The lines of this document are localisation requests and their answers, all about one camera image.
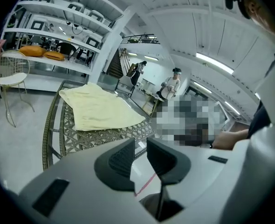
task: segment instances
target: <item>orange cushion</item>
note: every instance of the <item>orange cushion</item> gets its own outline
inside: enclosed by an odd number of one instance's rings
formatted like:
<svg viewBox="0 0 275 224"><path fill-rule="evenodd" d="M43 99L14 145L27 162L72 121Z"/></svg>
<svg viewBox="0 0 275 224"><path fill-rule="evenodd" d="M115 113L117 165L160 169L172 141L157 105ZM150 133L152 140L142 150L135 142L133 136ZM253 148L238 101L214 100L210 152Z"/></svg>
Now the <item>orange cushion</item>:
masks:
<svg viewBox="0 0 275 224"><path fill-rule="evenodd" d="M40 46L24 46L19 49L19 51L25 56L43 56L46 50Z"/></svg>
<svg viewBox="0 0 275 224"><path fill-rule="evenodd" d="M57 61L65 60L64 55L57 51L47 51L46 53L43 54L43 56L49 59L57 60Z"/></svg>

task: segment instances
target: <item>yellow cloth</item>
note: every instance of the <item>yellow cloth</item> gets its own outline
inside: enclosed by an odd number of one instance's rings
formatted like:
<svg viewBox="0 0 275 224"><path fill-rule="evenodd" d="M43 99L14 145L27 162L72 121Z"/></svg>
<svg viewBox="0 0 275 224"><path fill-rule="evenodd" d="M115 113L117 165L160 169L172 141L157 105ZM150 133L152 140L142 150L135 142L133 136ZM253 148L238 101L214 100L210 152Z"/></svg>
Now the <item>yellow cloth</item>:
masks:
<svg viewBox="0 0 275 224"><path fill-rule="evenodd" d="M104 91L94 83L62 90L59 94L73 109L76 130L125 128L139 124L145 119L122 98Z"/></svg>

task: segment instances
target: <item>white shirt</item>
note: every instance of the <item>white shirt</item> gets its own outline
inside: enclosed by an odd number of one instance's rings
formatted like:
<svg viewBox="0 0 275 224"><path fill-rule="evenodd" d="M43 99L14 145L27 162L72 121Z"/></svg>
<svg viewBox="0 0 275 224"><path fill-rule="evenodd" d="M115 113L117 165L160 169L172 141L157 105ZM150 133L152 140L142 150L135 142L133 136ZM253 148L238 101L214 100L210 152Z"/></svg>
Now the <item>white shirt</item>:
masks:
<svg viewBox="0 0 275 224"><path fill-rule="evenodd" d="M161 96L165 99L171 99L176 93L168 91L168 86L173 86L174 90L177 92L180 88L180 80L173 80L173 77L169 77L165 80L166 87L161 91Z"/></svg>
<svg viewBox="0 0 275 224"><path fill-rule="evenodd" d="M136 71L139 71L139 73L142 73L144 67L145 67L145 65L143 63L138 63L138 67L137 67Z"/></svg>

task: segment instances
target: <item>woven table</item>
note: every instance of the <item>woven table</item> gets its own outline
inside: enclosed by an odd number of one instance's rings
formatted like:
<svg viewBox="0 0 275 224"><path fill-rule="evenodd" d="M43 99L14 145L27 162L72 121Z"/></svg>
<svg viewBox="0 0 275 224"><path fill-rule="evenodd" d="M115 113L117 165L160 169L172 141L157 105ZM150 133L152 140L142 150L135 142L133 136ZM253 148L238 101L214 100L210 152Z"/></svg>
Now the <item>woven table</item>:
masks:
<svg viewBox="0 0 275 224"><path fill-rule="evenodd" d="M53 165L53 155L58 159L66 155L93 148L112 141L125 138L135 138L135 157L138 158L146 152L146 138L154 137L155 131L151 125L150 116L145 113L129 96L119 93L121 97L134 111L145 117L145 120L137 125L122 129L107 129L98 131L76 131L72 108L59 95L63 89L76 88L84 83L65 80L60 85L48 111L47 120L43 132L42 141L42 165L43 170ZM55 118L61 109L59 129L55 129ZM53 147L53 134L59 133L59 149Z"/></svg>

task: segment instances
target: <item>metal railing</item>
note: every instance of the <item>metal railing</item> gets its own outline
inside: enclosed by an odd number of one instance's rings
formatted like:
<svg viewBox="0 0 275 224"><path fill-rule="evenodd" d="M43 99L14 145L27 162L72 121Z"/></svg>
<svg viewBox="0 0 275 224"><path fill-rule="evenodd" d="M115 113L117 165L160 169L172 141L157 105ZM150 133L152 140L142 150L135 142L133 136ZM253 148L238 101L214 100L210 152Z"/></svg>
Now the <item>metal railing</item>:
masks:
<svg viewBox="0 0 275 224"><path fill-rule="evenodd" d="M154 34L132 35L123 37L121 44L127 43L152 43L160 44Z"/></svg>
<svg viewBox="0 0 275 224"><path fill-rule="evenodd" d="M128 59L128 56L127 56L127 53L126 53L126 49L121 48L120 59L123 60L126 75L128 75L128 71L129 71L131 66L130 66L129 59Z"/></svg>

